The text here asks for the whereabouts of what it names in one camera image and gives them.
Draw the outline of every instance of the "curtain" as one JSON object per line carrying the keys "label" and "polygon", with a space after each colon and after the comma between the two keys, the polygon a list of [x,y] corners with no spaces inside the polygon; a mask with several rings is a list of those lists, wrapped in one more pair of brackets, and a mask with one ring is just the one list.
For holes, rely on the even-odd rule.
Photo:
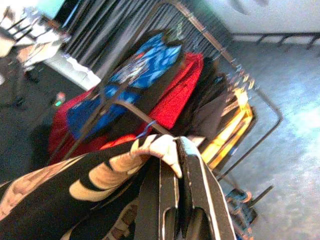
{"label": "curtain", "polygon": [[[80,0],[79,6],[67,25],[71,40],[64,51],[86,66],[101,79],[110,65],[114,49],[126,44],[134,35],[152,7],[160,0]],[[204,0],[181,1],[202,22],[212,35],[228,46],[232,36],[214,15]],[[144,26],[140,36],[150,30],[182,26],[185,50],[201,52],[205,57],[217,53],[216,49],[172,5],[163,5]]]}

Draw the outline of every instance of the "grey curtain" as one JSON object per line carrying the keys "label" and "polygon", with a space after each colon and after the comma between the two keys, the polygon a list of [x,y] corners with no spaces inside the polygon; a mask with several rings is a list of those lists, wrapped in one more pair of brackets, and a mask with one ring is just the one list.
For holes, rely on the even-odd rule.
{"label": "grey curtain", "polygon": [[[80,0],[67,28],[72,38],[64,51],[104,78],[110,65],[110,54],[129,42],[152,7],[160,0]],[[181,1],[203,23],[211,34],[228,46],[232,36],[214,15],[212,6],[204,0]],[[177,28],[182,24],[185,49],[202,52],[205,57],[216,53],[214,47],[172,5],[163,5],[144,27],[140,36],[149,30]]]}

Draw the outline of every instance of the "blue strap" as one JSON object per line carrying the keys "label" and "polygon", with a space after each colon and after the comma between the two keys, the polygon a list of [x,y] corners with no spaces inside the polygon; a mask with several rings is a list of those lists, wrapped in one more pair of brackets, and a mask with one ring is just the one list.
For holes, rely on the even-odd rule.
{"label": "blue strap", "polygon": [[145,126],[143,132],[140,133],[138,136],[136,136],[135,139],[139,139],[139,138],[145,136],[145,135],[148,133],[148,129],[149,129],[153,124],[156,124],[156,123],[157,123],[156,120],[153,120],[152,122],[150,122],[147,126]]}

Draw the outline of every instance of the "metal clothing rack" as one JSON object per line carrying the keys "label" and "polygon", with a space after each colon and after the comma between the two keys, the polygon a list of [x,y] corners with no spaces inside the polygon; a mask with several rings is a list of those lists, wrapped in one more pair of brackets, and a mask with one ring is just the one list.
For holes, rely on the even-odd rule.
{"label": "metal clothing rack", "polygon": [[[190,12],[181,2],[179,1],[174,1],[174,0],[163,0],[158,2],[157,4],[154,5],[154,7],[151,9],[151,11],[149,12],[149,14],[146,16],[146,18],[144,19],[143,23],[140,25],[140,27],[137,29],[137,31],[134,33],[134,35],[132,36],[132,38],[129,40],[129,43],[132,43],[140,34],[140,32],[143,30],[144,26],[146,25],[146,23],[148,21],[151,20],[151,18],[154,16],[154,14],[157,12],[157,10],[164,4],[170,4],[172,6],[174,6],[180,13],[183,14],[184,17],[187,18],[187,20],[189,22],[192,23],[192,25],[214,46],[214,48],[216,48],[219,51],[219,54],[222,55],[228,62],[229,64],[236,70],[236,72],[239,72],[239,70],[242,71],[243,75],[247,75],[248,73],[245,72],[245,70],[242,68],[241,64],[237,64],[237,60],[236,58],[232,57],[232,55],[227,51],[227,49],[225,47],[223,47],[212,35],[211,33],[207,30],[207,28],[205,26],[203,26],[199,20],[194,16],[194,14],[192,12]],[[90,131],[90,126],[92,126],[94,123],[96,123],[100,117],[101,117],[101,111],[108,111],[109,108],[111,107],[112,104],[117,104],[117,105],[121,105],[123,107],[125,107],[126,109],[128,109],[129,111],[131,111],[132,113],[134,113],[135,115],[137,115],[141,120],[143,120],[144,122],[150,124],[152,122],[152,119],[150,117],[148,117],[145,113],[143,113],[141,110],[139,110],[138,108],[136,108],[135,106],[133,106],[132,104],[123,102],[123,101],[119,101],[117,100],[117,97],[112,97],[111,99],[106,99],[105,95],[104,95],[104,84],[106,83],[106,81],[109,79],[109,77],[111,76],[113,70],[115,69],[115,67],[118,65],[120,59],[122,59],[124,52],[126,49],[128,49],[130,47],[130,44],[126,44],[124,46],[124,50],[122,51],[122,53],[119,54],[119,56],[117,56],[115,59],[112,59],[113,61],[109,60],[110,64],[107,64],[108,69],[106,70],[106,74],[105,77],[103,78],[103,81],[101,81],[101,83],[99,84],[99,92],[100,92],[100,98],[101,98],[101,103],[100,105],[96,108],[96,110],[92,113],[92,115],[89,117],[88,121],[86,122],[86,124],[83,126],[81,132],[82,137],[77,140],[74,145],[72,146],[72,148],[69,150],[69,152],[64,156],[64,160],[67,159],[72,153],[73,151],[77,148],[77,146],[82,142],[82,140],[84,139],[84,137],[88,134],[88,132]],[[268,98],[268,96],[263,93],[258,87],[253,88],[253,91],[276,113],[277,115],[277,121],[275,123],[275,125],[265,134],[263,135],[245,154],[243,154],[242,157],[239,158],[239,160],[237,160],[229,169],[227,169],[224,173],[220,173],[218,171],[215,171],[215,174],[218,176],[218,181],[221,181],[222,179],[224,179],[227,174],[229,174],[238,164],[240,164],[240,162],[242,162],[258,145],[261,144],[261,142],[263,140],[266,139],[266,137],[268,137],[281,123],[281,121],[283,120],[282,117],[282,113],[280,112],[280,110],[276,107],[276,105]],[[166,129],[164,129],[163,127],[161,127],[160,125],[154,123],[151,125],[151,127],[153,127],[158,133],[161,134],[170,134]],[[57,149],[54,151],[54,153],[51,155],[50,160],[55,156],[55,154],[59,151],[59,149],[63,146],[64,142],[66,141],[66,139],[68,138],[69,133],[67,133],[64,138],[62,139],[61,143],[59,144],[59,146],[57,147]],[[235,183],[230,182],[229,180],[226,179],[226,181],[233,185],[236,186]],[[261,199],[268,191],[271,190],[272,187],[267,188],[260,196],[258,196],[256,198],[255,203],[257,202],[257,200]]]}

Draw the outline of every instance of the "white wall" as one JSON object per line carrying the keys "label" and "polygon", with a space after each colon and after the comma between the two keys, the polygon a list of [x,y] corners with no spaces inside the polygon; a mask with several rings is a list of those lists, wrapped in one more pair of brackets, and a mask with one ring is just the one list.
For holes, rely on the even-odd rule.
{"label": "white wall", "polygon": [[206,0],[232,33],[320,32],[320,0],[239,0],[249,15],[235,11],[229,0]]}

